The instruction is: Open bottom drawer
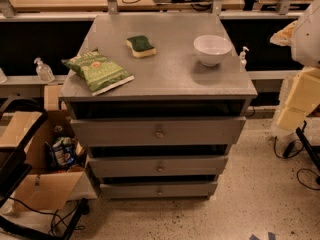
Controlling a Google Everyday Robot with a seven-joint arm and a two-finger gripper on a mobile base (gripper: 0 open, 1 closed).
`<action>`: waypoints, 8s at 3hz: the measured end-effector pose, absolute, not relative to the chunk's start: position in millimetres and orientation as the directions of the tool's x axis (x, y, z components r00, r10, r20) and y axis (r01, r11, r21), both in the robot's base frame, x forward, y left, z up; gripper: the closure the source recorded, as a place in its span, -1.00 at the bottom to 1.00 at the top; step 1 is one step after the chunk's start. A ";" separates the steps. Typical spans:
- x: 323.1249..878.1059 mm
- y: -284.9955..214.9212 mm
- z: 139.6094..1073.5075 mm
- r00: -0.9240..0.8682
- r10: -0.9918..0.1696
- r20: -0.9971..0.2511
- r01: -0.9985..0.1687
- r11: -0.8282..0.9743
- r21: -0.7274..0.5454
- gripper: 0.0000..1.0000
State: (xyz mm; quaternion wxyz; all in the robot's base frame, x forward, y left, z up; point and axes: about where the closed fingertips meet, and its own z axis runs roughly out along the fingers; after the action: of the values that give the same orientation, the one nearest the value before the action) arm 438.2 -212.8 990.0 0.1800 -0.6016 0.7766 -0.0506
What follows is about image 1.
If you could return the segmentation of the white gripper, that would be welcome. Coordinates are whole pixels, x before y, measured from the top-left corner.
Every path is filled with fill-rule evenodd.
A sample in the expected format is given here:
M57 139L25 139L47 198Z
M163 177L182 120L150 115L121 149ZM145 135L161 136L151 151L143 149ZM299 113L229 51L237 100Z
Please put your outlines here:
M274 33L270 42L278 46L292 44L293 31L297 21L293 21L283 29ZM288 107L277 112L275 125L286 131L295 131L320 105L320 69L304 67L295 77L289 96L285 102Z

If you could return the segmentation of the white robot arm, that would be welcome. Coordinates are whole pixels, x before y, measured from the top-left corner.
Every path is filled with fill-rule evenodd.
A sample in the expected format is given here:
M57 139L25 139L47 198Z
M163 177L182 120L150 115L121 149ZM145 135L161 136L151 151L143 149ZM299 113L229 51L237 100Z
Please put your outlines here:
M290 46L292 59L303 66L289 89L281 89L275 126L293 132L320 105L320 0L314 0L294 22L274 33L272 44Z

